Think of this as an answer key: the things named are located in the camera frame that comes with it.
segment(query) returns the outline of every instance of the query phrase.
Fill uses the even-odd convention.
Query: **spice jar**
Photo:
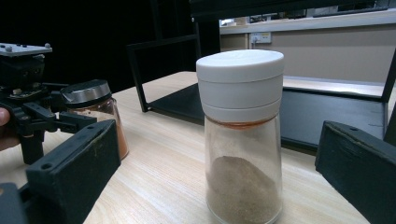
[[[97,121],[114,119],[117,125],[120,158],[124,159],[128,155],[128,143],[122,129],[117,101],[112,98],[107,81],[95,79],[70,85],[61,89],[61,95],[70,113],[95,117]]]
[[[273,223],[282,210],[282,53],[245,49],[196,63],[205,112],[206,202],[222,223]]]

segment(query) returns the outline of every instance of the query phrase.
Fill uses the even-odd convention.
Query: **finger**
[[[9,147],[15,147],[20,143],[18,136],[15,132],[5,127],[0,127],[0,151]]]
[[[9,121],[9,113],[6,109],[0,107],[0,126],[7,124]]]

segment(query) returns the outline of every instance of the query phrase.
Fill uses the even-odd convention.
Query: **wooden table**
[[[196,83],[178,73],[144,85],[148,102]],[[286,81],[288,85],[302,85]],[[205,202],[204,127],[140,108],[135,88],[114,94],[129,155],[85,223],[218,223]],[[70,134],[46,133],[45,153]],[[283,212],[277,223],[368,223],[315,171],[315,157],[282,148]],[[0,183],[26,178],[19,146],[0,152]]]

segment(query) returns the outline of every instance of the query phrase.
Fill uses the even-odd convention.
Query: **white wall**
[[[222,35],[221,49],[245,49],[240,35]],[[272,32],[256,49],[285,55],[285,76],[385,82],[396,48],[396,24]]]

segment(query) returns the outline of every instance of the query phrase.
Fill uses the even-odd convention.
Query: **white plastic cap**
[[[251,122],[274,116],[280,107],[284,56],[260,49],[226,51],[196,63],[207,116],[222,122]]]

